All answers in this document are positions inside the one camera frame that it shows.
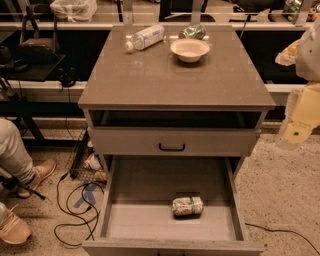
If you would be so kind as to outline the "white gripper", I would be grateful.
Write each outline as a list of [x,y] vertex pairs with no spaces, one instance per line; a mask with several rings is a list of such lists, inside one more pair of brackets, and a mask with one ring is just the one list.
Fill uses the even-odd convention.
[[[296,40],[280,52],[275,58],[279,65],[290,66],[295,63]],[[285,119],[279,129],[277,146],[285,150],[300,147],[320,125],[320,83],[309,82],[302,90],[293,90],[285,108]]]

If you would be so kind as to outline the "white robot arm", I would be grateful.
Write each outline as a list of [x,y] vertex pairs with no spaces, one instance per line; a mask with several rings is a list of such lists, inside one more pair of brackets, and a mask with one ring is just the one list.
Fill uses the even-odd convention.
[[290,92],[279,129],[277,145],[293,150],[320,125],[320,20],[316,19],[300,39],[279,53],[275,62],[295,65],[297,76],[307,81],[302,90]]

